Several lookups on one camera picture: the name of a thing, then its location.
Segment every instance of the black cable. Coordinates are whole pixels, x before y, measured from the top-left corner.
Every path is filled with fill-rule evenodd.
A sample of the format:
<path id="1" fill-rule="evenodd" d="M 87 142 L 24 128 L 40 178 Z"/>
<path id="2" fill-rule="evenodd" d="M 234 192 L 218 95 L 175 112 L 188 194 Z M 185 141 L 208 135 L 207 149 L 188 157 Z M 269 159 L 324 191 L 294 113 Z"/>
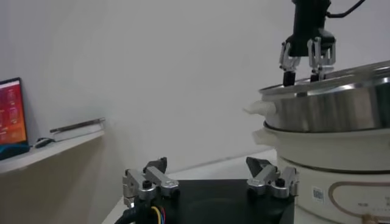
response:
<path id="1" fill-rule="evenodd" d="M 138 215 L 137 208 L 130 208 L 123 212 L 123 215 L 115 222 L 115 224 L 130 224 L 135 222 Z"/>
<path id="2" fill-rule="evenodd" d="M 365 0 L 359 0 L 358 3 L 356 3 L 354 6 L 352 6 L 352 8 L 348 9 L 347 11 L 345 11 L 343 13 L 332 14 L 330 12 L 327 12 L 327 17 L 328 18 L 344 18 L 347 15 L 349 15 L 350 13 L 352 13 L 353 11 L 355 11 L 355 9 L 357 9 L 364 1 Z"/>

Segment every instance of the white wall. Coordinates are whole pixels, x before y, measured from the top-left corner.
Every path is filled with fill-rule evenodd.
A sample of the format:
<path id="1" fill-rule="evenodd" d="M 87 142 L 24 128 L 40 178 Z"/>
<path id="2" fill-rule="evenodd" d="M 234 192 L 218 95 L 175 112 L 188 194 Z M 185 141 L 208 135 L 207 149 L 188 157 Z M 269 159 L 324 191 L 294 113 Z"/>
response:
<path id="1" fill-rule="evenodd" d="M 333 2 L 340 12 L 356 0 Z M 337 68 L 389 58 L 389 8 L 367 1 L 327 23 Z M 89 186 L 94 201 L 72 223 L 99 223 L 121 194 L 125 167 L 167 156 L 176 170 L 257 150 L 250 133 L 261 119 L 241 108 L 281 81 L 278 54 L 293 14 L 290 0 L 1 0 L 0 77 L 24 80 L 30 140 L 107 118 L 90 168 L 100 170 Z M 74 213 L 77 195 L 57 213 Z M 52 223 L 66 223 L 59 217 Z"/>

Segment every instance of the computer screen display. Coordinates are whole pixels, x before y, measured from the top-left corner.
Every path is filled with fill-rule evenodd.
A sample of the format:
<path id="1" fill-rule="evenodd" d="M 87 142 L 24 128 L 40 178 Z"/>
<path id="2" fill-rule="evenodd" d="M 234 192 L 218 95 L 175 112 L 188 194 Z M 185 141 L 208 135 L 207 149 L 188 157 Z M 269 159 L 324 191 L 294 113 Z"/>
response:
<path id="1" fill-rule="evenodd" d="M 21 81 L 0 82 L 0 145 L 27 142 Z"/>

